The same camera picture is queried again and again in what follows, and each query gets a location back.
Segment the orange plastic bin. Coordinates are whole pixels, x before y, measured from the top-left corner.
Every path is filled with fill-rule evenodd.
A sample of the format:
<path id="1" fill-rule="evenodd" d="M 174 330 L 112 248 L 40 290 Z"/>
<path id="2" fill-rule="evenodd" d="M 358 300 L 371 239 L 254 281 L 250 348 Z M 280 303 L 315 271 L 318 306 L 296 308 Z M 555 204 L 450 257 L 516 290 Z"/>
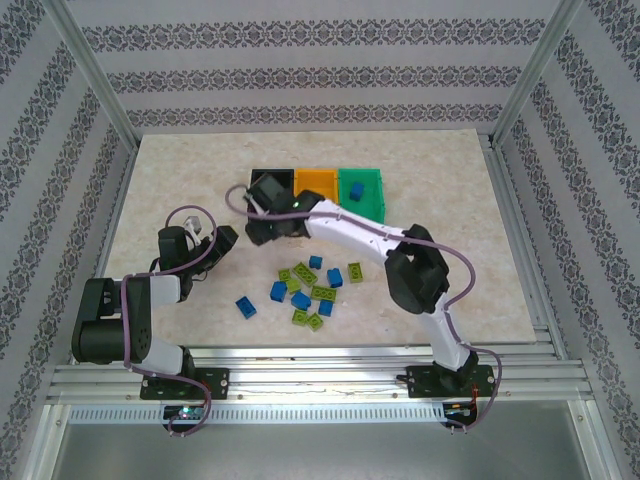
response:
<path id="1" fill-rule="evenodd" d="M 297 169 L 294 173 L 294 194 L 309 190 L 339 203 L 339 182 L 336 169 Z"/>

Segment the black plastic bin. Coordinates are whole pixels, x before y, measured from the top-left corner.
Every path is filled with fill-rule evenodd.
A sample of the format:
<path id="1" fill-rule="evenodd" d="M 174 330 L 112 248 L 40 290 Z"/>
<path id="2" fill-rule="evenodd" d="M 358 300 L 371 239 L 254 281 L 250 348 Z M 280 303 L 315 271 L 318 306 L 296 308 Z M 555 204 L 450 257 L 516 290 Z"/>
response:
<path id="1" fill-rule="evenodd" d="M 251 171 L 248 208 L 255 213 L 268 211 L 284 197 L 293 197 L 293 169 L 253 169 Z"/>

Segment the green plastic bin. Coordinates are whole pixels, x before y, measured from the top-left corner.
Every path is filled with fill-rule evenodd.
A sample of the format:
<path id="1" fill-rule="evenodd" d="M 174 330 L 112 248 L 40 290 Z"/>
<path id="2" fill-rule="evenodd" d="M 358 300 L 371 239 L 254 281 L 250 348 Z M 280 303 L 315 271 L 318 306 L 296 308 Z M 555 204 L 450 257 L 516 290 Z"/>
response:
<path id="1" fill-rule="evenodd" d="M 351 198 L 356 184 L 362 186 L 359 200 Z M 344 209 L 377 223 L 385 222 L 386 205 L 379 169 L 341 168 L 338 170 L 338 187 L 340 205 Z"/>

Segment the grey metal panel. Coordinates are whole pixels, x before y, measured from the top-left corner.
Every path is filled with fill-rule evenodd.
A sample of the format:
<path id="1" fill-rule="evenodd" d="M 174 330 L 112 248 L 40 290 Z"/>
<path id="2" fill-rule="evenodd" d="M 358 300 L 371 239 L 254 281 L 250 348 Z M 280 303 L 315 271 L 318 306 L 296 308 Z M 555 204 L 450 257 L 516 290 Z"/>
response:
<path id="1" fill-rule="evenodd" d="M 452 435 L 433 424 L 73 425 L 54 480 L 588 480 L 575 440 L 531 427 Z"/>

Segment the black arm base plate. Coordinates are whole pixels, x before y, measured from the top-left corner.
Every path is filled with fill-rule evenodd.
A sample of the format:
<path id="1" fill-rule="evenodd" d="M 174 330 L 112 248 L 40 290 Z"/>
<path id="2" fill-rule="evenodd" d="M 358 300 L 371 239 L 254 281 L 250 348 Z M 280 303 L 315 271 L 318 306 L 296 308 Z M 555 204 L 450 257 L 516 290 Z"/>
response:
<path id="1" fill-rule="evenodd" d="M 230 371 L 225 368 L 195 368 L 189 376 L 192 381 L 206 387 L 213 400 L 226 400 Z M 204 401 L 205 393 L 197 385 L 168 378 L 144 376 L 140 388 L 142 400 Z"/>
<path id="2" fill-rule="evenodd" d="M 497 375 L 489 365 L 476 365 L 468 371 L 451 371 L 436 364 L 409 366 L 406 380 L 410 398 L 490 397 Z"/>

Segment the aluminium front rail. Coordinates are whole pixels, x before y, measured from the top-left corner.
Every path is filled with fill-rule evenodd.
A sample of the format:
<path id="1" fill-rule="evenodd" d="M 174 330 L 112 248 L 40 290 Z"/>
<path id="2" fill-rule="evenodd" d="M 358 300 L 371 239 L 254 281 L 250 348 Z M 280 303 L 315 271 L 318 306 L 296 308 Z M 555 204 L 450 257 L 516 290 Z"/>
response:
<path id="1" fill-rule="evenodd" d="M 428 346 L 195 348 L 199 367 L 226 368 L 230 402 L 363 403 L 407 396 L 397 378 L 411 365 L 432 360 Z M 580 360 L 559 357 L 548 339 L 487 347 L 479 357 L 501 373 L 499 399 L 582 400 L 593 396 Z M 50 404 L 132 404 L 140 376 L 119 364 L 59 365 L 46 393 Z"/>

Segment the aluminium frame post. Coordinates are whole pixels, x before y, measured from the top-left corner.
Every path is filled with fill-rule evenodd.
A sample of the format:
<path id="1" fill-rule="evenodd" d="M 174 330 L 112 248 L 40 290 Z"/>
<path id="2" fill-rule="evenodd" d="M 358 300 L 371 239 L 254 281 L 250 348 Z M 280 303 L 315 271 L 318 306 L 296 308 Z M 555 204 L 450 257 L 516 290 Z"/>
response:
<path id="1" fill-rule="evenodd" d="M 129 150 L 138 149 L 141 139 L 129 120 L 106 73 L 100 66 L 82 29 L 75 21 L 66 0 L 40 1 L 120 138 Z"/>
<path id="2" fill-rule="evenodd" d="M 583 3 L 584 0 L 559 0 L 557 8 L 504 105 L 495 127 L 488 136 L 489 143 L 494 150 L 504 143 L 530 93 L 541 78 L 555 49 Z"/>

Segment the aluminium side rail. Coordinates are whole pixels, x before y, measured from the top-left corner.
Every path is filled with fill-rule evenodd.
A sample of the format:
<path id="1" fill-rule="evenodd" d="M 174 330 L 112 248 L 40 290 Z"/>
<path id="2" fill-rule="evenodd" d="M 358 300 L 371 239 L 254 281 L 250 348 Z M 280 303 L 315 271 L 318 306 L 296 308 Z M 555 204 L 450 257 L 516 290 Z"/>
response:
<path id="1" fill-rule="evenodd" d="M 569 360 L 570 355 L 565 348 L 551 301 L 538 268 L 518 198 L 504 165 L 501 151 L 492 145 L 491 138 L 488 135 L 479 134 L 478 138 L 516 270 L 521 280 L 531 321 L 535 327 L 545 327 L 547 329 L 556 357 L 560 360 Z"/>

